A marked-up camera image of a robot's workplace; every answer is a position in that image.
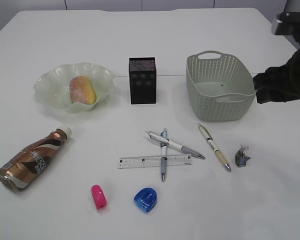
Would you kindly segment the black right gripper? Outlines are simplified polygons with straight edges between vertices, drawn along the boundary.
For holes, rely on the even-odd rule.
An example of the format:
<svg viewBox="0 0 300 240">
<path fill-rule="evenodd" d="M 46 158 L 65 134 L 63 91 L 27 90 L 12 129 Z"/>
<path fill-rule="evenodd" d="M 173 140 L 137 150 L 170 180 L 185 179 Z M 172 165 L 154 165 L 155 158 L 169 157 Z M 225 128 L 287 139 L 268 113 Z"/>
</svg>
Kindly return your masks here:
<svg viewBox="0 0 300 240">
<path fill-rule="evenodd" d="M 283 67 L 269 67 L 253 77 L 259 104 L 300 99 L 300 49 Z"/>
</svg>

